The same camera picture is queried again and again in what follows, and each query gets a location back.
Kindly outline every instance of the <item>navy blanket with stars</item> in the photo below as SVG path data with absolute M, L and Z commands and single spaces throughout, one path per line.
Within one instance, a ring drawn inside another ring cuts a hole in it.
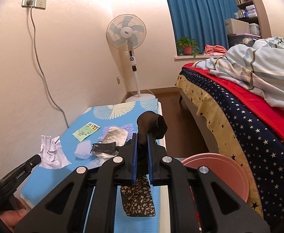
M 226 115 L 256 181 L 264 219 L 271 230 L 274 229 L 284 216 L 283 141 L 216 82 L 189 68 L 183 68 L 180 75 L 211 95 Z

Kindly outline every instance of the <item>pink towel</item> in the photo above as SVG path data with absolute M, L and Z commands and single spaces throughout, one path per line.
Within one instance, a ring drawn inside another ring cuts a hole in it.
M 205 55 L 224 55 L 227 50 L 223 46 L 210 46 L 206 45 L 204 49 Z

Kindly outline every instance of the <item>yellow blanket with stars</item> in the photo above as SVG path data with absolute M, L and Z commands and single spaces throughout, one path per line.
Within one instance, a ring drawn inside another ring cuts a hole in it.
M 198 108 L 197 115 L 206 118 L 207 127 L 217 141 L 219 153 L 232 157 L 242 166 L 242 169 L 247 174 L 250 184 L 250 193 L 247 204 L 251 207 L 253 207 L 253 204 L 256 204 L 258 207 L 255 211 L 263 217 L 262 206 L 255 180 L 240 144 L 222 112 L 222 109 L 211 95 L 197 85 L 189 82 L 183 75 L 178 76 L 176 86 L 182 89 L 186 96 Z

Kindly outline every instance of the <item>pink plate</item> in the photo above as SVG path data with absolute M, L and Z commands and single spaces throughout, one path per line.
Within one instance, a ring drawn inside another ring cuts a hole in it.
M 202 153 L 184 159 L 182 164 L 195 169 L 199 166 L 207 166 L 247 202 L 250 191 L 249 181 L 235 160 L 217 153 Z

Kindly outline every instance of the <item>window sill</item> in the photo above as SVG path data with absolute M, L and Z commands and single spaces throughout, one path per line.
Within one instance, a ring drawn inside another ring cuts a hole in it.
M 175 60 L 184 60 L 184 59 L 201 59 L 201 58 L 218 58 L 218 57 L 223 57 L 223 56 L 213 56 L 213 55 L 196 55 L 194 56 L 187 56 L 187 55 L 180 55 L 180 56 L 175 56 Z

